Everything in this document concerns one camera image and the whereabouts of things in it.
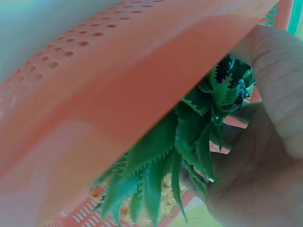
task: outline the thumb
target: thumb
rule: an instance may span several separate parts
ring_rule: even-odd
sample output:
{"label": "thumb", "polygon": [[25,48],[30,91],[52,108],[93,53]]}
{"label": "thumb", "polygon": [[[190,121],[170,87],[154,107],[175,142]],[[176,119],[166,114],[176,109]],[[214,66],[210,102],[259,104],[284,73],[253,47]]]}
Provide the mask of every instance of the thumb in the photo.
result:
{"label": "thumb", "polygon": [[303,158],[303,42],[286,31],[256,26],[231,52],[253,68],[262,101],[285,148]]}

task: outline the pineapple leaf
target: pineapple leaf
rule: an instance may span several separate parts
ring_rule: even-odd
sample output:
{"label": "pineapple leaf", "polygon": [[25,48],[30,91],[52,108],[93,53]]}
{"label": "pineapple leaf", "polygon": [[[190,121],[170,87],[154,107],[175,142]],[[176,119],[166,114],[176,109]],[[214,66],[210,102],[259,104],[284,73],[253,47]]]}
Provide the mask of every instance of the pineapple leaf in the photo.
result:
{"label": "pineapple leaf", "polygon": [[124,176],[129,176],[159,157],[167,155],[175,143],[177,115],[171,111],[128,152]]}
{"label": "pineapple leaf", "polygon": [[213,88],[210,85],[209,81],[206,79],[203,79],[198,85],[197,87],[200,89],[200,91],[205,92],[205,93],[209,93]]}
{"label": "pineapple leaf", "polygon": [[120,174],[114,175],[109,186],[106,188],[107,194],[102,207],[102,219],[106,218],[113,209],[116,209],[124,199],[136,192],[140,179],[139,173],[133,174],[128,178],[123,178]]}
{"label": "pineapple leaf", "polygon": [[214,115],[221,120],[223,120],[225,117],[227,117],[230,112],[229,110],[224,110],[222,108],[218,107],[217,105],[213,105],[213,107],[212,107],[212,111],[214,112]]}
{"label": "pineapple leaf", "polygon": [[215,140],[219,144],[219,149],[222,149],[223,139],[221,134],[221,127],[218,124],[215,124],[214,122],[211,122],[211,134],[214,136]]}
{"label": "pineapple leaf", "polygon": [[200,166],[203,166],[203,170],[201,171],[203,176],[205,176],[207,179],[211,178],[213,180],[217,180],[214,174],[213,161],[209,150],[210,130],[211,124],[207,125],[202,131],[200,138],[197,141],[196,150]]}
{"label": "pineapple leaf", "polygon": [[173,196],[175,198],[175,201],[178,204],[179,209],[184,216],[186,224],[188,224],[188,220],[187,220],[187,217],[186,217],[183,205],[182,205],[181,196],[180,196],[179,174],[180,174],[180,169],[181,169],[181,161],[182,161],[182,156],[178,153],[175,153],[172,163],[171,163],[171,190],[172,190]]}
{"label": "pineapple leaf", "polygon": [[132,196],[130,212],[133,223],[137,223],[142,207],[142,181],[138,183],[137,192]]}
{"label": "pineapple leaf", "polygon": [[175,107],[178,115],[178,126],[176,129],[175,147],[182,157],[191,165],[200,166],[197,158],[193,154],[192,142],[207,125],[205,118],[194,112],[184,103],[179,103]]}
{"label": "pineapple leaf", "polygon": [[203,116],[206,114],[209,107],[209,97],[208,94],[203,93],[199,88],[195,87],[191,90],[183,99],[183,103],[186,103],[199,115]]}
{"label": "pineapple leaf", "polygon": [[97,180],[95,180],[89,187],[96,187],[107,180],[115,171],[121,168],[121,165],[125,163],[127,159],[127,153],[119,158],[104,174],[102,174]]}
{"label": "pineapple leaf", "polygon": [[209,92],[217,105],[222,105],[222,103],[224,102],[231,81],[232,75],[230,74],[222,81],[221,84],[218,84],[216,87],[213,88],[213,90]]}
{"label": "pineapple leaf", "polygon": [[99,204],[91,211],[91,213],[95,213],[95,212],[97,212],[97,211],[101,211],[103,204],[104,204],[103,201],[101,201],[101,203],[99,203]]}
{"label": "pineapple leaf", "polygon": [[216,77],[217,77],[217,66],[213,67],[212,70],[210,70],[210,72],[207,74],[208,81],[212,87],[218,86]]}
{"label": "pineapple leaf", "polygon": [[112,218],[118,227],[121,227],[120,218],[119,218],[121,205],[122,202],[120,202],[112,211]]}
{"label": "pineapple leaf", "polygon": [[252,76],[252,70],[248,70],[245,75],[243,76],[243,81],[245,84],[245,88],[250,87],[251,85],[253,85],[255,83],[255,80]]}
{"label": "pineapple leaf", "polygon": [[237,99],[239,95],[240,88],[240,85],[238,85],[237,87],[229,89],[226,93],[225,99],[221,103],[221,106],[228,106],[233,104],[233,102]]}
{"label": "pineapple leaf", "polygon": [[161,184],[165,175],[167,158],[149,163],[143,173],[143,199],[152,224],[156,227],[161,201]]}
{"label": "pineapple leaf", "polygon": [[251,68],[246,63],[235,59],[233,67],[231,69],[232,73],[232,79],[237,84],[239,80],[243,78],[243,76],[246,74],[247,71],[249,71]]}
{"label": "pineapple leaf", "polygon": [[189,178],[193,182],[194,186],[199,192],[202,192],[205,196],[207,196],[207,186],[205,182],[202,181],[202,176],[200,176],[194,169],[193,165],[189,165],[186,161],[184,162],[188,173]]}

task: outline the pineapple crown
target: pineapple crown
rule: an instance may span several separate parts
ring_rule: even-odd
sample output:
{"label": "pineapple crown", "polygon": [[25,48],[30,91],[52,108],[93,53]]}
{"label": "pineapple crown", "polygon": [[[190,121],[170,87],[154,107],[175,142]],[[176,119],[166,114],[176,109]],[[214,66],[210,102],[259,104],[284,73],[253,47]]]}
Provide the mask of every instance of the pineapple crown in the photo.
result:
{"label": "pineapple crown", "polygon": [[205,79],[91,185],[108,181],[106,196],[94,211],[102,210],[102,218],[111,214],[120,226],[120,206],[131,197],[132,221],[137,222],[144,203],[152,224],[157,226],[161,183],[171,172],[173,196],[187,222],[180,196],[181,164],[188,170],[195,187],[207,195],[206,183],[219,181],[212,163],[210,136],[216,138],[221,148],[220,127],[228,114],[241,108],[253,84],[251,68],[225,56]]}

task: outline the white wall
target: white wall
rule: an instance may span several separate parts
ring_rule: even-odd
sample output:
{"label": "white wall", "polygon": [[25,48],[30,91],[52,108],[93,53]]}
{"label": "white wall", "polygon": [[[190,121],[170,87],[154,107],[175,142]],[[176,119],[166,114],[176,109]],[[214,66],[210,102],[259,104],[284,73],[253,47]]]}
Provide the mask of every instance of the white wall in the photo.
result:
{"label": "white wall", "polygon": [[0,0],[0,82],[73,25],[119,0]]}

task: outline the orange plastic basket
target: orange plastic basket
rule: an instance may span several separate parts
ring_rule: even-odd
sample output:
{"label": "orange plastic basket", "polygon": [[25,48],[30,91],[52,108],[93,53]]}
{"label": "orange plastic basket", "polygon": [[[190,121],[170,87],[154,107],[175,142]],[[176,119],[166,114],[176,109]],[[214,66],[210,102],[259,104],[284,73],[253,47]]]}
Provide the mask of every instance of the orange plastic basket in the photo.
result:
{"label": "orange plastic basket", "polygon": [[[2,224],[114,226],[90,214],[83,188],[276,2],[122,0],[37,51],[0,86]],[[292,5],[265,20],[287,29]]]}

